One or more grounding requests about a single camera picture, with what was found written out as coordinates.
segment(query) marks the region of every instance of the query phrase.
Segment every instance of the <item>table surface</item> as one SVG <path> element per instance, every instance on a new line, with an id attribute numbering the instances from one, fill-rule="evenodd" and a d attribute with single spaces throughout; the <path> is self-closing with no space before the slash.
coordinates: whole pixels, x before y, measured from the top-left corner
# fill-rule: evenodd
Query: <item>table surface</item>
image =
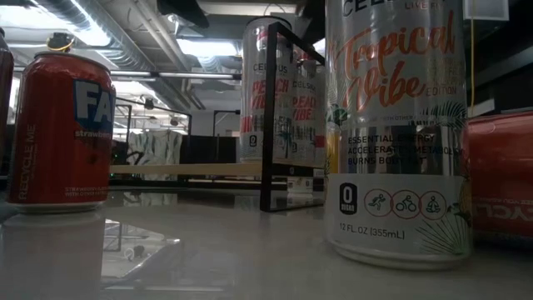
<path id="1" fill-rule="evenodd" d="M 353 262 L 322 207 L 264 213 L 254 192 L 126 190 L 95 212 L 4 218 L 2 299 L 522 299 L 533 255 L 476 249 L 447 272 Z"/>

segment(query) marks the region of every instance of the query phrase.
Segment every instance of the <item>12 fl oz text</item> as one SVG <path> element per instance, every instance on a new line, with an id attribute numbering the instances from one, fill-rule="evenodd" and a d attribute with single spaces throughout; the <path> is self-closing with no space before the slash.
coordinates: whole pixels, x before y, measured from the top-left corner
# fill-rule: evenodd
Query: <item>12 fl oz text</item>
<path id="1" fill-rule="evenodd" d="M 348 233 L 361 234 L 379 238 L 395 238 L 400 240 L 406 239 L 406 232 L 403 230 L 390 230 L 384 228 L 354 226 L 343 222 L 339 223 L 339 225 L 342 231 Z"/>

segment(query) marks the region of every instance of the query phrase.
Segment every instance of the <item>activity icon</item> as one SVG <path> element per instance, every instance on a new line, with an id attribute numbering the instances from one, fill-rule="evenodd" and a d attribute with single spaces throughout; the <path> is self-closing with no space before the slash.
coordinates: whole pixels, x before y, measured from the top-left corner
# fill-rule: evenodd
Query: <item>activity icon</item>
<path id="1" fill-rule="evenodd" d="M 436 191 L 421 196 L 422 215 L 430 220 L 438 220 L 446 214 L 446 199 Z"/>
<path id="2" fill-rule="evenodd" d="M 392 196 L 392 201 L 393 211 L 400 218 L 414 218 L 420 213 L 420 199 L 412 191 L 399 191 Z"/>
<path id="3" fill-rule="evenodd" d="M 373 189 L 365 196 L 365 209 L 374 217 L 391 213 L 391 195 L 381 189 Z"/>
<path id="4" fill-rule="evenodd" d="M 378 197 L 373 198 L 372 203 L 369 203 L 368 206 L 376 207 L 380 211 L 383 202 L 385 202 L 385 197 L 383 197 L 383 194 L 380 194 Z"/>

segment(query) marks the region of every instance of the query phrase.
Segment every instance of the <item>can lid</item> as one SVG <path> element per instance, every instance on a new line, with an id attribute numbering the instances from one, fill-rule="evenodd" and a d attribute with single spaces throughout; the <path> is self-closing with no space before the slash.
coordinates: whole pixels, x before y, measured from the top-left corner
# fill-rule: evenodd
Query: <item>can lid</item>
<path id="1" fill-rule="evenodd" d="M 262 18 L 273 18 L 273 19 L 277 19 L 279 21 L 283 21 L 285 22 L 287 25 L 289 25 L 289 29 L 292 30 L 292 25 L 289 23 L 289 21 L 287 21 L 286 19 L 284 19 L 283 17 L 278 17 L 278 16 L 260 16 L 260 17 L 254 17 L 252 20 L 248 21 L 247 25 L 250 25 L 250 23 L 256 21 L 256 20 L 259 20 L 259 19 L 262 19 Z"/>
<path id="2" fill-rule="evenodd" d="M 94 65 L 99 66 L 100 68 L 106 70 L 108 73 L 110 72 L 108 67 L 104 66 L 103 64 L 101 64 L 101 63 L 99 63 L 97 61 L 92 60 L 91 58 L 87 58 L 87 57 L 83 57 L 83 56 L 79 56 L 79 55 L 71 54 L 71 53 L 64 53 L 64 52 L 59 52 L 59 51 L 43 51 L 43 52 L 36 53 L 33 58 L 37 58 L 37 57 L 40 57 L 40 56 L 47 56 L 47 55 L 68 56 L 68 57 L 72 57 L 72 58 L 82 59 L 82 60 L 84 60 L 86 62 L 90 62 L 90 63 L 92 63 Z"/>

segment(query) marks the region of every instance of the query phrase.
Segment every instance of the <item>0 sugar logo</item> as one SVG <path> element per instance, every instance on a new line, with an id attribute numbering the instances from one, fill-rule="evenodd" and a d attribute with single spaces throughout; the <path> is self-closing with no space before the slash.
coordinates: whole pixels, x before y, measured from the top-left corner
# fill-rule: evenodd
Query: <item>0 sugar logo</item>
<path id="1" fill-rule="evenodd" d="M 339 187 L 339 209 L 345 215 L 357 213 L 357 186 L 343 183 Z"/>

